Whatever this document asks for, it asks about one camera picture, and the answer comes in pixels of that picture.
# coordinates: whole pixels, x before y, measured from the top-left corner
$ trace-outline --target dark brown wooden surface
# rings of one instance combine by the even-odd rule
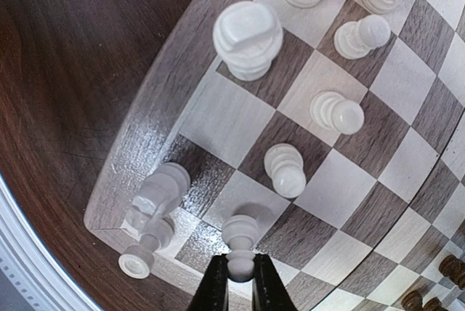
[[[105,310],[183,310],[124,277],[84,209],[150,64],[190,0],[0,0],[0,172],[45,244]]]

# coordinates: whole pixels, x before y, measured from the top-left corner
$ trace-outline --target chess board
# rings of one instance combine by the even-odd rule
[[[400,310],[412,290],[448,301],[460,291],[438,272],[465,249],[465,0],[403,0],[385,15],[389,43],[360,60],[333,46],[336,29],[366,15],[361,0],[271,6],[285,29],[265,77],[235,79],[215,57],[217,15],[240,0],[194,0],[145,78],[86,210],[86,226],[122,252],[119,229],[143,179],[174,161],[193,185],[172,217],[176,235],[152,273],[194,294],[212,255],[228,252],[222,223],[244,202],[275,216],[256,251],[269,254],[300,310]],[[352,136],[321,129],[310,102],[336,90],[357,101]],[[263,158],[287,142],[307,187],[277,195]],[[248,310],[250,283],[230,284]]]

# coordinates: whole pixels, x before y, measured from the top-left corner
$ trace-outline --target gray floor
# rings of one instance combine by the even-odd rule
[[[0,311],[33,311],[2,272],[0,272]]]

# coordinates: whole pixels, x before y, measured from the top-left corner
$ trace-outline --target brown chess piece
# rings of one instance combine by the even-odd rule
[[[424,311],[447,311],[442,307],[441,301],[438,298],[429,300],[423,308]]]
[[[405,311],[423,311],[423,298],[417,291],[407,294],[401,304]]]
[[[441,262],[439,271],[460,289],[465,288],[465,262],[450,255]]]

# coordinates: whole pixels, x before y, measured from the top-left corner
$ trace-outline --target checkered pattern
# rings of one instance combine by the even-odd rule
[[[414,289],[444,299],[453,286],[439,263],[465,247],[465,0],[404,0],[386,15],[389,43],[360,60],[333,46],[340,25],[368,15],[360,0],[257,1],[277,12],[283,49],[258,81],[235,79],[218,59],[203,77],[165,157],[193,186],[161,256],[203,273],[228,252],[220,230],[235,207],[266,203],[272,218],[256,249],[274,259],[299,309],[398,310]],[[360,132],[311,120],[323,90],[360,103]],[[280,142],[304,158],[308,184],[295,201],[264,172]],[[250,283],[231,290],[251,298]]]

